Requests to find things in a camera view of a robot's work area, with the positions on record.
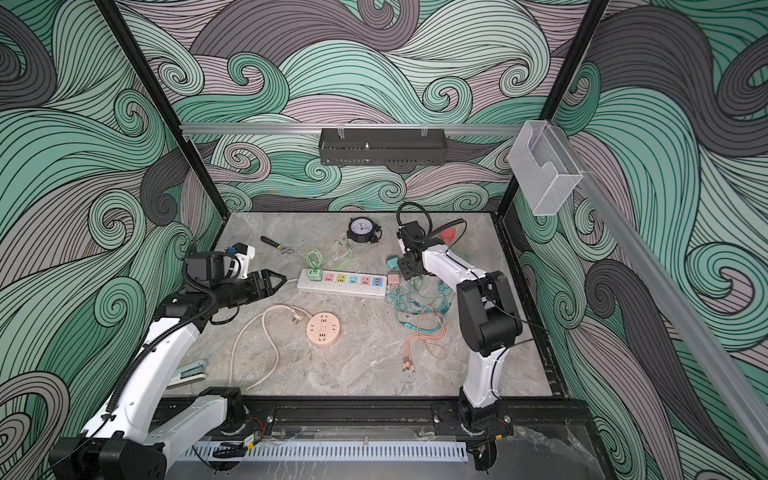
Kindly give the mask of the black adjustable wrench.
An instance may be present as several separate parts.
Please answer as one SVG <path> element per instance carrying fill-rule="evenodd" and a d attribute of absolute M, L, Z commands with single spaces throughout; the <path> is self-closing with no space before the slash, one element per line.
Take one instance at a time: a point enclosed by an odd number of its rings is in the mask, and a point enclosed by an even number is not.
<path fill-rule="evenodd" d="M 294 253 L 294 248 L 290 245 L 285 245 L 283 243 L 280 243 L 276 240 L 273 240 L 267 236 L 262 235 L 260 237 L 260 241 L 275 250 L 277 250 L 281 255 L 292 255 Z"/>

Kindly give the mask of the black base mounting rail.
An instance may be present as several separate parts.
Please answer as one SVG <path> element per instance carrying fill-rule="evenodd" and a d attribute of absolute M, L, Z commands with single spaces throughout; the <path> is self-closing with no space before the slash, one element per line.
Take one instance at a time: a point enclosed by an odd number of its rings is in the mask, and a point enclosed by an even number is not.
<path fill-rule="evenodd" d="M 245 396 L 244 417 L 206 434 L 216 439 L 268 435 L 293 427 L 406 427 L 442 436 L 509 435 L 517 425 L 588 423 L 582 401 L 507 397 L 472 413 L 458 397 Z"/>

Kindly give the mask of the white power strip coloured sockets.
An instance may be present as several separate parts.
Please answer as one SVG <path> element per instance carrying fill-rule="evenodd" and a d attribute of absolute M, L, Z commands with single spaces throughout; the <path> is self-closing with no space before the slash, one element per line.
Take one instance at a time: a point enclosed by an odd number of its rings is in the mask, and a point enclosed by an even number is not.
<path fill-rule="evenodd" d="M 297 280 L 297 289 L 315 294 L 383 299 L 387 294 L 387 277 L 370 273 L 323 270 L 320 281 L 311 281 L 308 269 L 303 269 Z"/>

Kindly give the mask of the black pressure gauge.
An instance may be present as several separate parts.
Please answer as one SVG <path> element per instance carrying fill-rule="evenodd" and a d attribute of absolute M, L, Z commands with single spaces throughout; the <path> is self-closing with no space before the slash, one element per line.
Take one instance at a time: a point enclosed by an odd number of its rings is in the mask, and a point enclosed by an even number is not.
<path fill-rule="evenodd" d="M 346 231 L 348 240 L 361 244 L 378 243 L 381 236 L 381 227 L 367 217 L 352 218 Z"/>

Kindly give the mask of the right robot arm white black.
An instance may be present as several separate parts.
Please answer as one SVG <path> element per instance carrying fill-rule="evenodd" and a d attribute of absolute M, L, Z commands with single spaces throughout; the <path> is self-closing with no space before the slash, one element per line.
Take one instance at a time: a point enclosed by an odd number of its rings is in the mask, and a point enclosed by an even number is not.
<path fill-rule="evenodd" d="M 459 394 L 459 418 L 466 429 L 483 430 L 497 413 L 494 375 L 523 332 L 510 281 L 499 270 L 487 272 L 473 266 L 442 238 L 450 228 L 466 229 L 465 219 L 435 226 L 422 205 L 405 202 L 396 210 L 396 222 L 402 277 L 434 276 L 455 294 L 460 332 L 471 350 Z"/>

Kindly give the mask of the black perforated metal tray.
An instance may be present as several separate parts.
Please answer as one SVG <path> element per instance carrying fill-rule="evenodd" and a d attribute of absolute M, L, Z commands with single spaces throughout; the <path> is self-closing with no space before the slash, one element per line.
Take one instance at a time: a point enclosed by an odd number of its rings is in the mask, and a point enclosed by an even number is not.
<path fill-rule="evenodd" d="M 318 143 L 329 166 L 385 166 L 409 171 L 445 163 L 448 142 L 442 129 L 325 128 Z"/>

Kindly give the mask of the aluminium rail right wall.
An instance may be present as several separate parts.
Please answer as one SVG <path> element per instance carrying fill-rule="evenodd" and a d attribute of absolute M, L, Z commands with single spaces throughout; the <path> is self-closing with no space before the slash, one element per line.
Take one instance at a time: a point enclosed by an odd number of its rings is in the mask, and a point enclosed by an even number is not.
<path fill-rule="evenodd" d="M 663 316 L 685 342 L 762 460 L 767 459 L 767 406 L 733 357 L 716 339 L 681 287 L 666 271 L 637 228 L 643 212 L 618 163 L 607 175 L 592 166 L 562 128 L 546 123 L 558 157 L 581 175 L 579 185 L 614 235 Z"/>

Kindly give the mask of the red plastic clamp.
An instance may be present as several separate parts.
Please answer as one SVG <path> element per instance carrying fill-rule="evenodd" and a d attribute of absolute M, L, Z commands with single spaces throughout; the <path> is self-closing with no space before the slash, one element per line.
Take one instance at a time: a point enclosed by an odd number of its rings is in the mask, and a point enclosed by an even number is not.
<path fill-rule="evenodd" d="M 458 238 L 457 230 L 455 227 L 448 227 L 440 233 L 440 237 L 447 245 L 452 245 Z"/>

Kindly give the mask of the clear plastic wall holder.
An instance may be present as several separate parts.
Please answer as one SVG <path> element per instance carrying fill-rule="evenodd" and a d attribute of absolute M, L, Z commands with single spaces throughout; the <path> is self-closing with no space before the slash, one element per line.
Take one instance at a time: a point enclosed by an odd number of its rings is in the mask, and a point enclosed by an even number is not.
<path fill-rule="evenodd" d="M 526 121 L 507 156 L 534 216 L 554 216 L 581 182 L 565 132 L 546 120 Z"/>

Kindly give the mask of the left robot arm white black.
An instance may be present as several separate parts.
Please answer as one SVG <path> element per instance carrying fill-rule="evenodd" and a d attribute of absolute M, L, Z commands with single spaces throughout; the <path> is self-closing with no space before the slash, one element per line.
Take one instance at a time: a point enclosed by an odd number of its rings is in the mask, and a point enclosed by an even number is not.
<path fill-rule="evenodd" d="M 179 363 L 222 309 L 239 309 L 277 293 L 287 277 L 250 271 L 252 247 L 189 254 L 183 284 L 156 307 L 138 353 L 118 377 L 108 399 L 73 437 L 49 453 L 55 479 L 162 479 L 207 433 L 239 431 L 246 409 L 237 387 L 211 387 L 158 428 L 151 423 Z"/>

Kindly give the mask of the light green charger plug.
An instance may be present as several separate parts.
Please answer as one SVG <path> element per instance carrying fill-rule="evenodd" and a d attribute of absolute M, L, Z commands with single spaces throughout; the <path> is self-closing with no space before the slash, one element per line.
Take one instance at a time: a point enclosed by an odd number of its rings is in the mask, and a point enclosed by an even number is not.
<path fill-rule="evenodd" d="M 354 253 L 349 250 L 343 260 L 335 267 L 336 270 L 344 270 L 354 260 Z M 317 249 L 307 252 L 306 262 L 308 265 L 307 276 L 311 281 L 320 281 L 322 279 L 323 267 L 326 265 L 322 253 Z"/>

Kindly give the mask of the teal charger plug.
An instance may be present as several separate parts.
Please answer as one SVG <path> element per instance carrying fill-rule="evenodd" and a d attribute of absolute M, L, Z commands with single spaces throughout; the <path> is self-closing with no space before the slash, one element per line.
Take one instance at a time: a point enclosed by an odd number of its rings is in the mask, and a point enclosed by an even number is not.
<path fill-rule="evenodd" d="M 399 271 L 400 270 L 399 263 L 398 263 L 398 258 L 396 256 L 388 257 L 387 260 L 386 260 L 386 264 L 387 264 L 387 266 L 389 267 L 389 269 L 391 271 Z"/>

